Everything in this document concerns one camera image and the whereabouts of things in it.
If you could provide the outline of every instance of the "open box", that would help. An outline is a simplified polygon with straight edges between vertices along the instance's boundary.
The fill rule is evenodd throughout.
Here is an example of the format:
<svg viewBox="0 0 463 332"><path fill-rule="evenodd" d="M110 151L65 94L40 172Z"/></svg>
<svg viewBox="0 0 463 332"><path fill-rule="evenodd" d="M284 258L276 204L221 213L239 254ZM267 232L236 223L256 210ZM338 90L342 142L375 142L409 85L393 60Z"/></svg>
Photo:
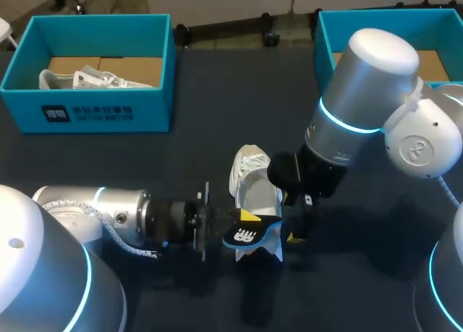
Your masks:
<svg viewBox="0 0 463 332"><path fill-rule="evenodd" d="M167 132L175 60L169 15L33 17L0 92L23 133ZM42 70L72 74L85 64L128 80L138 74L155 85L38 89Z"/></svg>
<svg viewBox="0 0 463 332"><path fill-rule="evenodd" d="M350 37L362 28L386 30L410 43L420 57L418 75L430 86L463 84L463 21L455 10L349 10L319 14L315 69L321 92Z"/></svg>

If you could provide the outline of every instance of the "cardboard insert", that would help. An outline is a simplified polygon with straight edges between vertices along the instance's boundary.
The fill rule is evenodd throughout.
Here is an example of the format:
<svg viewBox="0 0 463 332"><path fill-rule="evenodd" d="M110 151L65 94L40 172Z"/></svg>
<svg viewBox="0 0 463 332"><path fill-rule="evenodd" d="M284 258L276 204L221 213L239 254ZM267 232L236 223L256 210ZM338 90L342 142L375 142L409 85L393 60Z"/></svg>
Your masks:
<svg viewBox="0 0 463 332"><path fill-rule="evenodd" d="M56 74L72 75L84 66L110 72L125 80L158 88L162 75L162 58L158 57L60 57L50 60L48 69Z"/></svg>

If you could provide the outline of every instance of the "glowing blue ring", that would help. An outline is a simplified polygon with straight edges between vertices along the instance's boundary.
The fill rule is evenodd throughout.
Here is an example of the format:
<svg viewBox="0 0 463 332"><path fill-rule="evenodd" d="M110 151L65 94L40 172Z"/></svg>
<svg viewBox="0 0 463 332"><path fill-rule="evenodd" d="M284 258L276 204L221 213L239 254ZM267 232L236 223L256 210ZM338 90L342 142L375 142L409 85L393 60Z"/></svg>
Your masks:
<svg viewBox="0 0 463 332"><path fill-rule="evenodd" d="M320 98L320 109L323 113L325 113L325 115L332 121L334 122L335 124L338 124L339 126L345 128L345 129L348 129L349 131L352 131L352 132L356 132L356 133L365 133L365 134L371 134L371 133L376 133L378 132L381 128L377 128L377 129L362 129L362 128L356 128L356 127L353 127L353 126L350 126L348 124L345 124L343 123L341 120L338 120L336 117L334 117L333 115L330 114L330 112L325 108L325 106L323 105L323 102L321 101L321 98Z"/></svg>
<svg viewBox="0 0 463 332"><path fill-rule="evenodd" d="M98 202L98 199L99 199L99 197L100 197L102 191L104 191L104 190L105 190L105 187L100 187L100 188L96 191L95 196L93 196L93 202L94 202L94 203Z"/></svg>
<svg viewBox="0 0 463 332"><path fill-rule="evenodd" d="M85 304L88 300L88 294L90 293L90 286L92 285L92 265L90 263L90 256L88 255L87 249L82 245L85 253L85 259L87 260L87 283L85 284L84 294L82 296L82 300L80 301L79 307L75 311L74 316L72 317L71 321L67 324L66 328L63 332L71 332L74 328L77 320L79 320L82 311L84 310Z"/></svg>
<svg viewBox="0 0 463 332"><path fill-rule="evenodd" d="M458 331L463 332L463 328L460 327L460 325L452 318L452 316L449 314L449 312L447 312L447 309L443 306L443 304L441 302L441 299L439 299L439 296L437 295L436 288L434 287L433 271L432 271L431 268L433 267L433 256L434 256L434 251L437 248L437 244L439 244L439 242L437 242L436 245L434 246L433 252L431 253L431 259L429 259L429 281L431 283L431 289L433 290L434 297L436 298L436 301L439 304L439 307L441 307L441 309L442 309L443 313L445 314L445 316L458 329Z"/></svg>

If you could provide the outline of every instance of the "new balance logo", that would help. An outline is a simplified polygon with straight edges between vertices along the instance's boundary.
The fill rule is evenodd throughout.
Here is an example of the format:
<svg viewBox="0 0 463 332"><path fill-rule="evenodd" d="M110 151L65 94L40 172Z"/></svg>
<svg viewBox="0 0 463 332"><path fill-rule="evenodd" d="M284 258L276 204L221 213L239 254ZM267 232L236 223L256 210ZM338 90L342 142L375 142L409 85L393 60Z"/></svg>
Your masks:
<svg viewBox="0 0 463 332"><path fill-rule="evenodd" d="M249 232L245 229L239 229L233 236L233 239L237 242L250 243L254 239L256 232Z"/></svg>

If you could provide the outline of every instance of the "robot logo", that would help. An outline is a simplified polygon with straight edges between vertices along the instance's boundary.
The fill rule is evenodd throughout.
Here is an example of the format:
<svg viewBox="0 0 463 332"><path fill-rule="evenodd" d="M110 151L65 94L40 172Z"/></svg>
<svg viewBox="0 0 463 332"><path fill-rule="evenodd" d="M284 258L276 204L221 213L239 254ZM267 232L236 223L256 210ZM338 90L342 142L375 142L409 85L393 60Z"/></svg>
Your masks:
<svg viewBox="0 0 463 332"><path fill-rule="evenodd" d="M256 232L249 232L245 229L239 229L238 232L233 236L233 239L237 242L249 243L254 239Z"/></svg>
<svg viewBox="0 0 463 332"><path fill-rule="evenodd" d="M413 166L426 166L433 160L433 146L425 138L410 136L402 140L400 156Z"/></svg>
<svg viewBox="0 0 463 332"><path fill-rule="evenodd" d="M418 140L415 143L415 146L413 148L410 148L408 152L408 158L410 159L411 162L415 162L418 160L421 156L421 152L426 149L426 144L422 140Z"/></svg>

